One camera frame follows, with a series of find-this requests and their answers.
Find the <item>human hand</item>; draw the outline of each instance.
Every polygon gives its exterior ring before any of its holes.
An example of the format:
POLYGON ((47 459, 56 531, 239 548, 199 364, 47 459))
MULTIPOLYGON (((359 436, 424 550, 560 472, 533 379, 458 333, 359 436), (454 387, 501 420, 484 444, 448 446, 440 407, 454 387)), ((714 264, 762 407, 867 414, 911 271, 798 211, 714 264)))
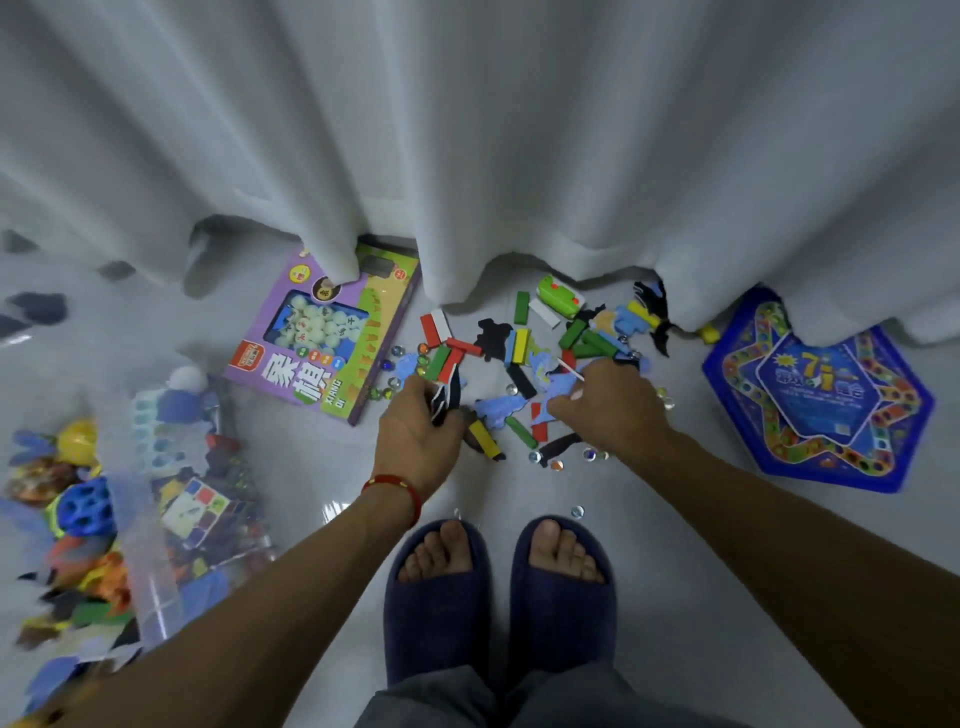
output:
POLYGON ((459 410, 446 413, 443 425, 430 422, 432 382, 409 376, 380 418, 374 475, 396 475, 427 500, 444 484, 460 454, 467 422, 459 410))
POLYGON ((630 366, 598 359, 583 371, 584 384, 569 397, 554 397, 547 411, 591 445, 645 461, 676 434, 666 421, 654 386, 630 366))

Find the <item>rubik's cube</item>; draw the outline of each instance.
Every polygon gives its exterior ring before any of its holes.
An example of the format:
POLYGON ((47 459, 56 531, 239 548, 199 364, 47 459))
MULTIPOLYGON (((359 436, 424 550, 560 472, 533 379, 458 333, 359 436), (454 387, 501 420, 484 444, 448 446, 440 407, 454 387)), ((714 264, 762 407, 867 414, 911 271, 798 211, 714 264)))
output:
POLYGON ((160 520, 182 540, 184 548, 198 548, 214 531, 230 530, 250 505, 244 500, 230 499, 194 477, 167 506, 160 520))

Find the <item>white ball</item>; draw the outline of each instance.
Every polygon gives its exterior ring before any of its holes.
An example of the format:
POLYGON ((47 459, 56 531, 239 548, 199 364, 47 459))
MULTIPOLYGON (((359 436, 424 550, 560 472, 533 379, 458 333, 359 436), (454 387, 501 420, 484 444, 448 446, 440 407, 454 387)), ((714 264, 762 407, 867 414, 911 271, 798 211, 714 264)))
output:
POLYGON ((170 374, 170 380, 167 381, 167 386, 170 389, 181 389, 184 392, 199 395, 206 389, 209 383, 209 379, 207 379, 206 374, 204 374, 204 370, 188 364, 185 367, 178 367, 170 374))

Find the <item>human arm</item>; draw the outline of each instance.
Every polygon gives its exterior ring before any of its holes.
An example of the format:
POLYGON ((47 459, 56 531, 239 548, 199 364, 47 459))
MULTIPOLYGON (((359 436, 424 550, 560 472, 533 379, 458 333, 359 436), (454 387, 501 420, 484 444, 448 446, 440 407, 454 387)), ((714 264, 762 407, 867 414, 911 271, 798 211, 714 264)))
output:
MULTIPOLYGON (((452 470, 466 428, 459 412, 434 427, 429 392, 420 377, 406 380, 380 420, 373 465, 423 500, 452 470)), ((413 515, 403 489, 371 486, 174 639, 110 677, 58 726, 281 725, 413 515)))
POLYGON ((669 502, 867 726, 960 724, 960 577, 673 430, 609 360, 550 413, 669 502))

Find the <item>gray pants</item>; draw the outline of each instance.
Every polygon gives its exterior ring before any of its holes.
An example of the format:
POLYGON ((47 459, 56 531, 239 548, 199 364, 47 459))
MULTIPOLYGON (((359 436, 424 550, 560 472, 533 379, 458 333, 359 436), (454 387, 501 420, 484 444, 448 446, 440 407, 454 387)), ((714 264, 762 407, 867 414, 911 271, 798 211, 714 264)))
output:
POLYGON ((472 667, 415 675, 373 696, 356 728, 730 728, 723 718, 641 697, 608 665, 531 672, 502 705, 472 667))

